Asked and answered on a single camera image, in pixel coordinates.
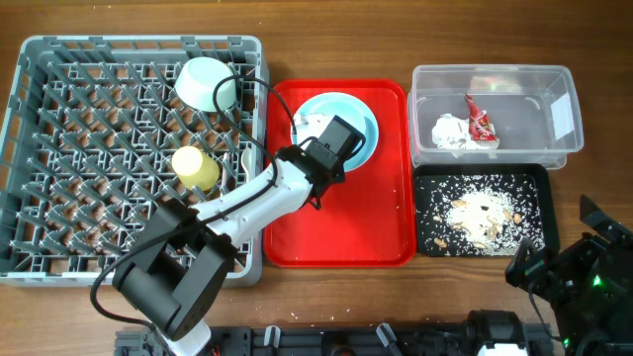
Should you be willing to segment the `light blue plate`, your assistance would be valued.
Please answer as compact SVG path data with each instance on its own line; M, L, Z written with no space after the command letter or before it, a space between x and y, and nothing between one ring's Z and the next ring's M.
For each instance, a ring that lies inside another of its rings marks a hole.
M302 104L295 115L297 113L321 113L330 117L330 120L334 116L339 116L365 135L364 147L356 156L344 163L346 172L365 164L377 147L380 135L377 119L364 102L352 95L341 92L319 94ZM295 135L295 133L291 133L291 142L293 142Z

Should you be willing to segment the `white plastic spoon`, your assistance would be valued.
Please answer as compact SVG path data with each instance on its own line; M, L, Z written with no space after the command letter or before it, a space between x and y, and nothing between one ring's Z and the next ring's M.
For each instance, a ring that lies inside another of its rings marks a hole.
M245 183L248 183L251 178L251 158L252 158L252 150L250 147L246 147L242 151L242 154L240 157L240 165L243 170Z

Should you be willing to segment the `white plastic fork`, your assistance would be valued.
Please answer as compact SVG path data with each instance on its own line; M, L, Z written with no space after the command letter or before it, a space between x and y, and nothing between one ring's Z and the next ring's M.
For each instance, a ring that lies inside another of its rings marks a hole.
M230 178L230 175L229 175L230 153L229 152L226 152L223 155L222 167L223 167L223 170L222 170L221 187L220 187L221 196L228 192L227 183L228 183L228 179Z

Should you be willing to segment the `rice and food scraps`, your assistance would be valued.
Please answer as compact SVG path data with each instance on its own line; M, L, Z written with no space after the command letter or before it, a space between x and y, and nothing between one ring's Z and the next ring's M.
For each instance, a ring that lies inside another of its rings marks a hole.
M511 256L524 238L545 246L538 190L526 174L420 175L413 184L423 255Z

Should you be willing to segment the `yellow plastic cup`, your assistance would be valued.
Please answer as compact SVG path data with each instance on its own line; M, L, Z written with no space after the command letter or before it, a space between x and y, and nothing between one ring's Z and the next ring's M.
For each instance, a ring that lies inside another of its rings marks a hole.
M189 190L211 190L220 178L220 167L215 160L196 146L178 148L171 157L171 167L181 183Z

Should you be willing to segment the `red snack wrapper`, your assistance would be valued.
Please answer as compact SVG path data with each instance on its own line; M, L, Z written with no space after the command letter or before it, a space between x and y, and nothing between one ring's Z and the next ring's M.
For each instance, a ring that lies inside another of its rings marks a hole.
M465 101L469 111L469 134L473 141L496 141L494 133L486 111L480 109L471 95L465 95Z

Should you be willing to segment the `white tissue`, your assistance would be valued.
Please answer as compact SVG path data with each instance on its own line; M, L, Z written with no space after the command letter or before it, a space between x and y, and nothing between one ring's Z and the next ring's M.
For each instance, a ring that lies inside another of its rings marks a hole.
M432 131L432 142L440 149L498 149L499 140L474 140L469 133L469 121L452 114L443 114Z

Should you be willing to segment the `green bowl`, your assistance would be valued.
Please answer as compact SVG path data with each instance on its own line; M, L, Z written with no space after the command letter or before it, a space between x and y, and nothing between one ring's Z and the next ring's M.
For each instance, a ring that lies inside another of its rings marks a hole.
M225 81L218 89L217 105L213 93L218 84L230 76L233 76L233 70L226 63L211 57L195 57L183 65L174 90L184 104L195 110L224 111L237 101L235 80Z

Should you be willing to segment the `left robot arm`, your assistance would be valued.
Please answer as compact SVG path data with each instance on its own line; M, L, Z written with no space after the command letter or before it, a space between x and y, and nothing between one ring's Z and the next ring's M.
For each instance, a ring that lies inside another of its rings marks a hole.
M351 153L316 141L282 147L264 171L221 198L192 207L169 200L120 258L114 287L155 327L171 354L200 354L212 337L205 314L238 248L305 204L318 207L327 188L343 181Z

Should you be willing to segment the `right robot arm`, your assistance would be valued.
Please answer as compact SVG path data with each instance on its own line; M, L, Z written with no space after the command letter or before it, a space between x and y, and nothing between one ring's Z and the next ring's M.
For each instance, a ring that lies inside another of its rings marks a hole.
M567 355L630 355L632 231L586 195L580 220L591 231L561 252L523 238L505 280L549 303Z

